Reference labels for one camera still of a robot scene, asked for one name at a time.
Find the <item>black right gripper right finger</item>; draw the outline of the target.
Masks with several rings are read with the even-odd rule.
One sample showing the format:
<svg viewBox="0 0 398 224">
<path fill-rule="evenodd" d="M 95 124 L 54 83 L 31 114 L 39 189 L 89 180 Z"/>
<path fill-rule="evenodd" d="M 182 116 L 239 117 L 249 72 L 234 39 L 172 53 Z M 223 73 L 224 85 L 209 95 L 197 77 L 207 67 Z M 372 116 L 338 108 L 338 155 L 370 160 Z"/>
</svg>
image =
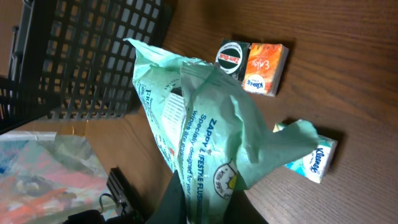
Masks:
<svg viewBox="0 0 398 224">
<path fill-rule="evenodd" d="M 268 224 L 244 191 L 235 191 L 223 217 L 224 224 Z"/>
</svg>

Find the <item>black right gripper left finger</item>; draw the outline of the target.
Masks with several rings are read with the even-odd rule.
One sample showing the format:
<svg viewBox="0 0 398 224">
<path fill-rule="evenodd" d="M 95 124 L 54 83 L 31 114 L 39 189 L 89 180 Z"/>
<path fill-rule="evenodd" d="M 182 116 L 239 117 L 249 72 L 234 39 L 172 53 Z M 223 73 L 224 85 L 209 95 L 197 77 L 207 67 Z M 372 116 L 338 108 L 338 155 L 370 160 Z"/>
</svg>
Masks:
<svg viewBox="0 0 398 224">
<path fill-rule="evenodd" d="M 173 173 L 158 209 L 146 224 L 187 224 L 185 194 L 177 170 Z"/>
</svg>

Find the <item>teal candy wrapper bag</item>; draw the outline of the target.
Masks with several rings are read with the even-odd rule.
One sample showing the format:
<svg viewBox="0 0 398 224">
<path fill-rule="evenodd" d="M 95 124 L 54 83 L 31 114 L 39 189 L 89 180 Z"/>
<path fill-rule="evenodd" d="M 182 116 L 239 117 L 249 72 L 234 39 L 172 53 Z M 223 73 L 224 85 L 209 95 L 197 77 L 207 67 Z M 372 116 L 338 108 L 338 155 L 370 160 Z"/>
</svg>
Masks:
<svg viewBox="0 0 398 224">
<path fill-rule="evenodd" d="M 221 223 L 235 191 L 316 149 L 311 122 L 272 132 L 239 82 L 216 65 L 130 43 L 132 83 L 160 152 L 178 172 L 187 222 Z"/>
</svg>

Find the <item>green tissue pack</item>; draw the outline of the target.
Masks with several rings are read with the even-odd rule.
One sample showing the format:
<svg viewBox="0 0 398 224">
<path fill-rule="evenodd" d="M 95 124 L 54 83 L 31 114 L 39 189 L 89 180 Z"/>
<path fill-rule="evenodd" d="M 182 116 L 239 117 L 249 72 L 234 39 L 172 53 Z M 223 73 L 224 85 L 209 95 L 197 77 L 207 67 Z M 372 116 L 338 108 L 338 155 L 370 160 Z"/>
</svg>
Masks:
<svg viewBox="0 0 398 224">
<path fill-rule="evenodd" d="M 307 134 L 310 137 L 314 137 L 317 133 L 312 123 L 301 119 L 291 124 L 276 123 L 273 132 L 282 131 L 287 127 L 298 128 L 300 133 Z M 318 135 L 317 140 L 318 145 L 314 151 L 300 159 L 286 163 L 284 167 L 320 184 L 331 164 L 338 141 L 322 135 Z"/>
</svg>

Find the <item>orange juice carton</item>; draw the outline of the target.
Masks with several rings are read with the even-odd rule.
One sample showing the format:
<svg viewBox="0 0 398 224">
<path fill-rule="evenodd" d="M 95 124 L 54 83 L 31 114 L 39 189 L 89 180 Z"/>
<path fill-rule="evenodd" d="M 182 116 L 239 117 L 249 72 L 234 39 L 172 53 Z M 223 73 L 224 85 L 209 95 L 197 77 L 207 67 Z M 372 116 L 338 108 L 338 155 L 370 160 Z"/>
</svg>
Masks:
<svg viewBox="0 0 398 224">
<path fill-rule="evenodd" d="M 242 87 L 245 91 L 275 97 L 289 50 L 282 44 L 253 43 Z"/>
</svg>

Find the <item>round black lidded cup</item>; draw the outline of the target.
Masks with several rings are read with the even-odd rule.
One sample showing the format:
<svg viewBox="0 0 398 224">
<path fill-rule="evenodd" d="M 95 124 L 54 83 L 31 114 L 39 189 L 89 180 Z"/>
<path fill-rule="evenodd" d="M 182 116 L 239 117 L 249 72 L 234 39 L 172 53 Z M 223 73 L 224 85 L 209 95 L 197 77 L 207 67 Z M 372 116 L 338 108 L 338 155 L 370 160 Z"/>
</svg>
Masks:
<svg viewBox="0 0 398 224">
<path fill-rule="evenodd" d="M 215 58 L 220 68 L 235 80 L 242 82 L 246 72 L 250 43 L 223 39 Z"/>
</svg>

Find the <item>grey plastic mesh basket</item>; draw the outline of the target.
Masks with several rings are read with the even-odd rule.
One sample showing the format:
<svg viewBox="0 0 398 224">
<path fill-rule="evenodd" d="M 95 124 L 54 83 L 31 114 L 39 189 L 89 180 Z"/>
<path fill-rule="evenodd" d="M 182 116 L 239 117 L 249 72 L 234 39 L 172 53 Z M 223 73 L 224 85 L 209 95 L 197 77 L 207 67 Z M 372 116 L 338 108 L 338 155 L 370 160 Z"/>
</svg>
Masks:
<svg viewBox="0 0 398 224">
<path fill-rule="evenodd" d="M 130 40 L 161 46 L 163 0 L 31 0 L 13 27 L 9 80 L 58 94 L 44 120 L 117 119 L 137 111 Z"/>
</svg>

